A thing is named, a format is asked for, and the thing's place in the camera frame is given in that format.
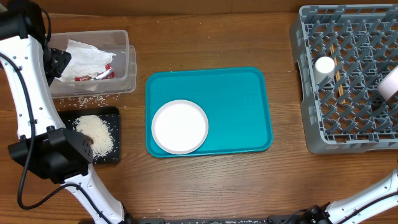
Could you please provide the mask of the white rice pile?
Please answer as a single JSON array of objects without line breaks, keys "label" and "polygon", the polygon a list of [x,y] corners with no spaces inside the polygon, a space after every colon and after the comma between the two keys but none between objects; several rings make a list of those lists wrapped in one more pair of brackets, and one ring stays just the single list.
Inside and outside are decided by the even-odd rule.
[{"label": "white rice pile", "polygon": [[107,156],[113,150],[114,138],[111,136],[109,125],[99,116],[80,116],[74,120],[73,124],[75,131],[81,132],[93,140],[90,146],[95,159]]}]

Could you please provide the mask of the brown food scrap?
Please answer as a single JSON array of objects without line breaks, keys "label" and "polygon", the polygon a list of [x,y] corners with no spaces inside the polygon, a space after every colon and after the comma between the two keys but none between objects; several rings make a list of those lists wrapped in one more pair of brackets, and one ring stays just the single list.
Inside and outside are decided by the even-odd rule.
[{"label": "brown food scrap", "polygon": [[92,138],[90,138],[89,136],[85,135],[85,137],[83,138],[83,144],[86,146],[90,146],[94,143],[94,140]]}]

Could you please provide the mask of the white pink bowl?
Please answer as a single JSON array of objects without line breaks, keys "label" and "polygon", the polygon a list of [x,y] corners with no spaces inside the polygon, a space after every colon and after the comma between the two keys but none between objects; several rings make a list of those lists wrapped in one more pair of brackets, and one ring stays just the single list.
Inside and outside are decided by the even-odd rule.
[{"label": "white pink bowl", "polygon": [[398,67],[395,67],[377,86],[379,94],[388,101],[398,91]]}]

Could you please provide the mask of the small white cup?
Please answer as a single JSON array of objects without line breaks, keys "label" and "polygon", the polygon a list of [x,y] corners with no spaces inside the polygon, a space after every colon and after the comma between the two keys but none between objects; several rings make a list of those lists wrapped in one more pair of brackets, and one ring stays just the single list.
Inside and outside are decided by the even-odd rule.
[{"label": "small white cup", "polygon": [[335,75],[335,61],[331,57],[320,57],[313,66],[313,77],[316,84],[320,84],[324,79],[333,78]]}]

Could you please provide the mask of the white napkin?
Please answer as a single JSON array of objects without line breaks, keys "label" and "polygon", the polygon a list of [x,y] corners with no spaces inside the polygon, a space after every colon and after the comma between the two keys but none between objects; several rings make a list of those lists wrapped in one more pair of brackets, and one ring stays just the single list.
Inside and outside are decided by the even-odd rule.
[{"label": "white napkin", "polygon": [[66,52],[72,58],[58,78],[61,82],[72,82],[75,77],[96,77],[107,70],[106,66],[113,61],[116,54],[99,50],[93,45],[69,40]]}]

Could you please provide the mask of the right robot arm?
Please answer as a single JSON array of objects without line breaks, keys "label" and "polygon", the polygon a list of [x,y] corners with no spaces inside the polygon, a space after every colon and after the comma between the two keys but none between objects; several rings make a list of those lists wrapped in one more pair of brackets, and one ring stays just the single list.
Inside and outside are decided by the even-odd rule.
[{"label": "right robot arm", "polygon": [[314,207],[304,213],[300,223],[357,224],[397,206],[397,170],[360,193]]}]

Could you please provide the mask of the spilled rice on table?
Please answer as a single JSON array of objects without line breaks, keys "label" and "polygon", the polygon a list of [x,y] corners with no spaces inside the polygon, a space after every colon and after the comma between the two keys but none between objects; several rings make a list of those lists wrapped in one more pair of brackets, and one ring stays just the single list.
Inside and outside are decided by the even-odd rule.
[{"label": "spilled rice on table", "polygon": [[119,98],[119,95],[95,95],[95,96],[76,96],[55,100],[55,106],[61,108],[94,108],[111,106]]}]

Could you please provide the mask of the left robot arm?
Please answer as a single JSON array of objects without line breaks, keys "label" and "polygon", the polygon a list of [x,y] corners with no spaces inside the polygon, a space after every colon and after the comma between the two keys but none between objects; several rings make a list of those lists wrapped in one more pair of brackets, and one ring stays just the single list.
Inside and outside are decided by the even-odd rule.
[{"label": "left robot arm", "polygon": [[9,1],[1,13],[1,65],[11,89],[18,142],[8,147],[24,172],[68,190],[94,223],[131,223],[124,205],[104,186],[93,167],[84,134],[67,129],[49,86],[68,65],[69,53],[49,46],[48,13],[32,1]]}]

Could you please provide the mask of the black plastic tray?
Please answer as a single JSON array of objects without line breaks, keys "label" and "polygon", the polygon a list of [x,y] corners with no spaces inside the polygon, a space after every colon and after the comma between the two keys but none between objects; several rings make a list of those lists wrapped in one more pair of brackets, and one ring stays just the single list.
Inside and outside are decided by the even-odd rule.
[{"label": "black plastic tray", "polygon": [[111,136],[114,138],[113,150],[104,157],[93,160],[94,164],[116,164],[121,158],[121,130],[120,130],[120,115],[119,110],[114,106],[107,106],[102,108],[90,108],[71,111],[60,112],[60,117],[68,129],[73,129],[75,125],[74,120],[80,116],[96,115],[109,125]]}]

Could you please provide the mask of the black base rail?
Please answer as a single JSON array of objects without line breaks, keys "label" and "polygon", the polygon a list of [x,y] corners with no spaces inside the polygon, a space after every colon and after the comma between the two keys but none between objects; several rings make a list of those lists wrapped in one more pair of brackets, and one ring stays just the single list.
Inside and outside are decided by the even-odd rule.
[{"label": "black base rail", "polygon": [[266,218],[214,218],[165,220],[163,218],[131,218],[132,224],[281,224],[297,223],[300,215],[271,215]]}]

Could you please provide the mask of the red snack wrapper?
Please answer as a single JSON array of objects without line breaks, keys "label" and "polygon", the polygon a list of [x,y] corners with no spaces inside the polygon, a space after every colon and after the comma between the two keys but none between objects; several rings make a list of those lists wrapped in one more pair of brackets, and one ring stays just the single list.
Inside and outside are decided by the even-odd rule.
[{"label": "red snack wrapper", "polygon": [[105,79],[112,79],[115,77],[114,69],[110,64],[105,66],[105,71],[97,74],[95,77],[91,76],[84,76],[84,77],[75,77],[76,82],[80,81],[90,81],[90,80],[105,80]]}]

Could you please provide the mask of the grey dishwasher rack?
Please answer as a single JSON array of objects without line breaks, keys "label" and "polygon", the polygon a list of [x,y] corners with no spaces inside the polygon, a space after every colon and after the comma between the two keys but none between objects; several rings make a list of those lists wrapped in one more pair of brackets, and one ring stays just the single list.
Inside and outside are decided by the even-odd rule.
[{"label": "grey dishwasher rack", "polygon": [[[315,154],[397,148],[397,98],[377,91],[397,66],[395,4],[302,6],[290,27],[298,66],[303,127]],[[335,61],[335,75],[316,84],[320,57]]]}]

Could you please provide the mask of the white round plate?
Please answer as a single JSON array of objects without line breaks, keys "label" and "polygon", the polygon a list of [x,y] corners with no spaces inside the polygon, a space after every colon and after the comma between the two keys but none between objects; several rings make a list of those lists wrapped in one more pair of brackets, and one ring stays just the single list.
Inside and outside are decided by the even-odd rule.
[{"label": "white round plate", "polygon": [[155,143],[174,155],[189,154],[205,142],[209,121],[204,110],[188,100],[173,100],[161,106],[151,122]]}]

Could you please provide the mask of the teal serving tray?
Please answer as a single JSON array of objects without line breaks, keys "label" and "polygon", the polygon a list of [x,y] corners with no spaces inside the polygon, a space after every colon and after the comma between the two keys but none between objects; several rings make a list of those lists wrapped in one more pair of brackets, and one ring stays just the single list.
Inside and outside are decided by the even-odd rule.
[{"label": "teal serving tray", "polygon": [[146,148],[158,158],[172,157],[152,136],[152,120],[164,104],[188,100],[209,121],[204,143],[191,156],[267,150],[273,141],[263,73],[255,67],[158,72],[146,81]]}]

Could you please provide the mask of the clear plastic bin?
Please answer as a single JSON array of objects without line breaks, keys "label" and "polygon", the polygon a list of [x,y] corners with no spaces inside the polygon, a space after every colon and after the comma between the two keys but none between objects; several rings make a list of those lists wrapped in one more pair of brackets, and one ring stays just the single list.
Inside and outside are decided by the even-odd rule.
[{"label": "clear plastic bin", "polygon": [[135,90],[137,77],[136,50],[129,43],[129,36],[125,30],[53,34],[50,46],[59,50],[66,50],[69,40],[90,44],[107,53],[114,53],[115,56],[110,63],[110,66],[114,69],[114,78],[78,82],[61,82],[55,79],[50,85],[53,98],[111,95],[130,93]]}]

